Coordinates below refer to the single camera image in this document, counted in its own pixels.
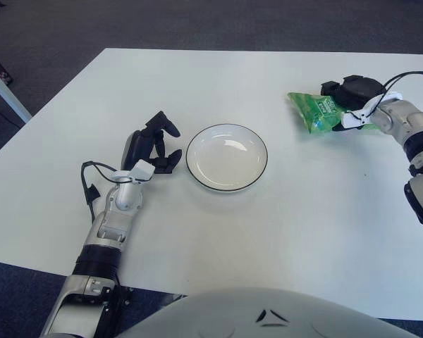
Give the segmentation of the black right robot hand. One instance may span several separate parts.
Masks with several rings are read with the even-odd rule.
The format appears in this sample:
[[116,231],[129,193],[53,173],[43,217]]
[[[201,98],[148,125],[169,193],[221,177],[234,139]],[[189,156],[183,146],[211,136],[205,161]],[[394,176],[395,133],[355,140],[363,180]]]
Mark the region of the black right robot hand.
[[343,78],[340,84],[328,81],[321,85],[321,95],[330,96],[335,104],[343,109],[341,121],[332,130],[341,132],[350,129],[362,129],[369,125],[369,109],[366,104],[373,98],[386,93],[386,88],[377,80],[360,75]]

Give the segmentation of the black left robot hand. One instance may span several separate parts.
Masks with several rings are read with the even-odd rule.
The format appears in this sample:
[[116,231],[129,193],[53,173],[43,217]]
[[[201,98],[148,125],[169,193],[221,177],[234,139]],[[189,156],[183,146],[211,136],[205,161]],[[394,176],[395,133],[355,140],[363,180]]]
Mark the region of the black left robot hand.
[[164,132],[172,137],[180,136],[178,128],[159,111],[144,129],[134,131],[127,138],[121,170],[131,170],[139,160],[144,160],[155,167],[154,174],[171,174],[182,157],[182,150],[166,156]]

